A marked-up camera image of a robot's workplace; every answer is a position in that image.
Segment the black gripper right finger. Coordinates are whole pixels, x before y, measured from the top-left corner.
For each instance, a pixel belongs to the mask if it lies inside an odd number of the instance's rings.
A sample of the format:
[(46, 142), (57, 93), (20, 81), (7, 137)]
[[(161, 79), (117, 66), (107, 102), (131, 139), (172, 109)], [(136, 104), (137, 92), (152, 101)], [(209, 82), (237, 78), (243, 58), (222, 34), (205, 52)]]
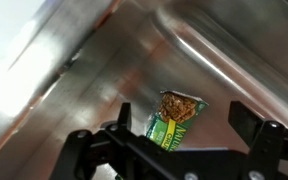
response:
[(242, 180), (288, 180), (278, 170), (281, 160), (288, 161), (288, 128), (260, 118), (240, 101), (230, 103), (228, 122), (249, 147)]

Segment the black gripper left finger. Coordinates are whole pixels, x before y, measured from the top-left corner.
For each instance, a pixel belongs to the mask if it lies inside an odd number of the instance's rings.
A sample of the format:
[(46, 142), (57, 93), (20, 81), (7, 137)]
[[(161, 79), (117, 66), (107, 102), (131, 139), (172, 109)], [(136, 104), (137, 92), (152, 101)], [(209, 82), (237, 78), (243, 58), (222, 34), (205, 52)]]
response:
[(71, 132), (49, 180), (91, 180), (98, 166), (109, 164), (124, 180), (171, 177), (166, 154), (144, 136), (131, 132), (131, 104), (123, 103), (115, 122), (92, 134)]

